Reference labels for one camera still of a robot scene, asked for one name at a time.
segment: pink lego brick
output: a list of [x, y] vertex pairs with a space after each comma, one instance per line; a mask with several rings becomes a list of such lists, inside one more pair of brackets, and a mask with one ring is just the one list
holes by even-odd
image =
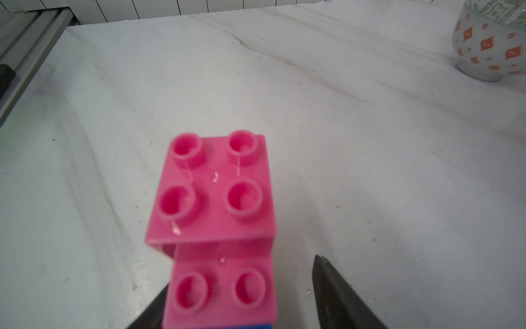
[[272, 323], [277, 319], [272, 258], [241, 256], [230, 242], [199, 243], [208, 257], [180, 261], [196, 245], [179, 244], [166, 298], [164, 329], [218, 328]]
[[264, 136], [187, 133], [171, 142], [146, 233], [148, 245], [173, 257], [178, 243], [275, 236]]
[[145, 238], [174, 260], [163, 328], [275, 322], [275, 236], [264, 136], [174, 138]]

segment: lego brick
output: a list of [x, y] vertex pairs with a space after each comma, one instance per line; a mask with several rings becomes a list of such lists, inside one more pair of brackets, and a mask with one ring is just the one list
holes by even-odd
[[170, 257], [179, 243], [276, 236], [265, 137], [177, 136], [170, 144], [146, 243]]
[[166, 298], [164, 329], [251, 326], [275, 322], [272, 258], [216, 258], [179, 262], [176, 248]]

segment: table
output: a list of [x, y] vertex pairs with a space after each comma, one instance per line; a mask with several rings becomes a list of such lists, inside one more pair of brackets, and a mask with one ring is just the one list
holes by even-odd
[[334, 0], [68, 27], [0, 128], [2, 328], [126, 327], [169, 141], [265, 134], [275, 328], [315, 254], [391, 329], [526, 323], [526, 84], [456, 70], [460, 1]]

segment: lego stud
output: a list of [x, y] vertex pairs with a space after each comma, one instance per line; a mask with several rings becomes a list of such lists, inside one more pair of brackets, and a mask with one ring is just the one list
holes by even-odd
[[205, 161], [205, 150], [201, 137], [193, 133], [181, 134], [170, 145], [171, 154], [181, 169], [193, 169]]
[[258, 139], [247, 130], [238, 130], [228, 135], [228, 159], [231, 163], [244, 167], [253, 164], [258, 158]]
[[162, 222], [172, 228], [174, 225], [187, 224], [194, 215], [197, 196], [190, 185], [171, 186], [159, 199]]
[[205, 278], [193, 272], [176, 285], [174, 307], [181, 313], [193, 313], [200, 309], [208, 299], [208, 283]]
[[261, 211], [263, 191], [258, 182], [250, 178], [238, 178], [228, 185], [224, 203], [233, 218], [249, 221]]
[[267, 287], [263, 275], [254, 268], [241, 272], [234, 280], [232, 297], [234, 303], [244, 309], [259, 306], [265, 298]]

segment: white tile wall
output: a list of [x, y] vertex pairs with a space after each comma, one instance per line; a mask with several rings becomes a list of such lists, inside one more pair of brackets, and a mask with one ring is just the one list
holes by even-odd
[[139, 18], [180, 15], [177, 0], [134, 0]]
[[243, 0], [208, 0], [208, 11], [224, 12], [243, 9]]
[[0, 2], [10, 13], [46, 9], [40, 0], [1, 0]]
[[106, 18], [104, 18], [95, 0], [42, 0], [42, 3], [48, 9], [69, 7], [81, 24], [106, 22]]
[[276, 5], [276, 0], [244, 0], [244, 1], [245, 1], [245, 9], [274, 7]]
[[278, 0], [277, 1], [278, 6], [295, 5], [295, 4], [296, 4], [296, 0]]
[[108, 22], [138, 19], [132, 0], [97, 0]]
[[[81, 24], [273, 7], [319, 0], [0, 0], [9, 12], [70, 7]], [[0, 13], [6, 10], [0, 6]]]
[[178, 0], [181, 15], [208, 13], [206, 0]]

